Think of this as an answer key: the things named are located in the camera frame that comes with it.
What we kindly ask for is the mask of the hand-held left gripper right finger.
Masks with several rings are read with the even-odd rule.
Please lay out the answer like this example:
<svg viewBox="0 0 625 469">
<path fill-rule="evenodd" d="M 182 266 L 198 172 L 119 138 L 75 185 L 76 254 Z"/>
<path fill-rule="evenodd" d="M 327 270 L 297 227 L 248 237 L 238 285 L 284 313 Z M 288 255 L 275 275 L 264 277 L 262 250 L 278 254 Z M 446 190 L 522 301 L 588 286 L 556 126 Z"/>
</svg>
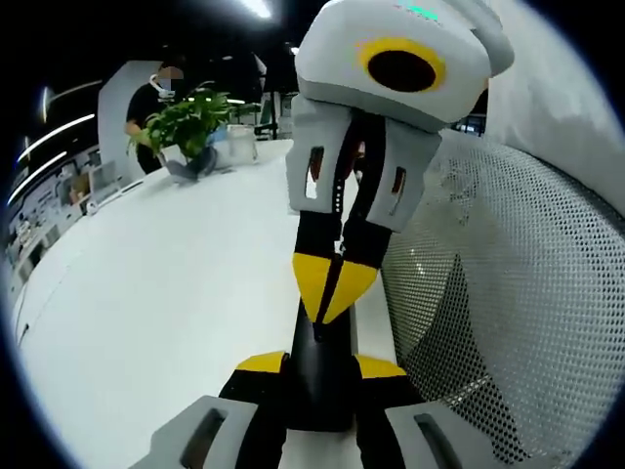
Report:
<svg viewBox="0 0 625 469">
<path fill-rule="evenodd" d="M 505 468 L 488 436 L 426 402 L 397 364 L 354 356 L 356 444 L 364 468 Z"/>
</svg>

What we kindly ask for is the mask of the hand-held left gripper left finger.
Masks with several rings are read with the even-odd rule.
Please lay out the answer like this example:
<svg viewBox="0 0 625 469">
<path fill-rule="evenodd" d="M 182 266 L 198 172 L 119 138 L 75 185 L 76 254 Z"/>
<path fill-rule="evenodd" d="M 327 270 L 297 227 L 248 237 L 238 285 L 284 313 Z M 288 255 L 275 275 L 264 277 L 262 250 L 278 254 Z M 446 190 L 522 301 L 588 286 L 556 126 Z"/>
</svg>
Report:
<svg viewBox="0 0 625 469">
<path fill-rule="evenodd" d="M 241 362 L 217 396 L 203 396 L 156 430 L 135 468 L 277 468 L 286 441 L 289 354 Z"/>
</svg>

